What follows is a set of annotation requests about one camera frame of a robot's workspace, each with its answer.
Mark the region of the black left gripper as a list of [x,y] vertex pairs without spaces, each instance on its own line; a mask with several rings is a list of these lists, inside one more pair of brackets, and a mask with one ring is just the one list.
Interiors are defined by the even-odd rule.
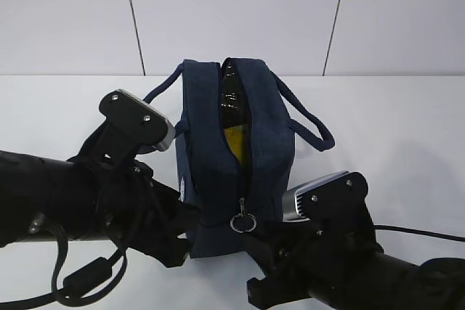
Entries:
[[150,256],[167,268],[182,266],[203,215],[179,200],[175,189],[156,181],[153,170],[133,160],[126,166],[90,163],[97,186],[92,240],[115,239],[121,247]]

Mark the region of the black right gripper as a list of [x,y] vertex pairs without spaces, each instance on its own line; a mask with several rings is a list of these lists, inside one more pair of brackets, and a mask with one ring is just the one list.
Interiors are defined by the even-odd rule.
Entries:
[[349,284],[383,249],[377,241],[324,232],[310,220],[266,221],[243,236],[243,249],[264,273],[246,283],[252,305],[281,305],[315,298],[345,304]]

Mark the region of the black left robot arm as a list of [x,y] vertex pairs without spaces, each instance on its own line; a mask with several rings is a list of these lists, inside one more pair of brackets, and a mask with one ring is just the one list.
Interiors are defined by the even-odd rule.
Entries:
[[30,231],[43,215],[69,240],[114,236],[166,267],[181,266],[193,244],[180,236],[197,226],[201,210],[179,197],[137,160],[115,167],[80,157],[60,161],[3,151],[1,246],[50,240],[46,232]]

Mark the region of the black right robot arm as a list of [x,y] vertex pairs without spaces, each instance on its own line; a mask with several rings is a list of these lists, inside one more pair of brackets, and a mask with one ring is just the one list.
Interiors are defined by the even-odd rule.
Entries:
[[271,222],[244,237],[264,273],[248,302],[271,309],[313,298],[332,309],[463,309],[464,260],[420,265],[387,255],[373,235],[332,232],[311,221]]

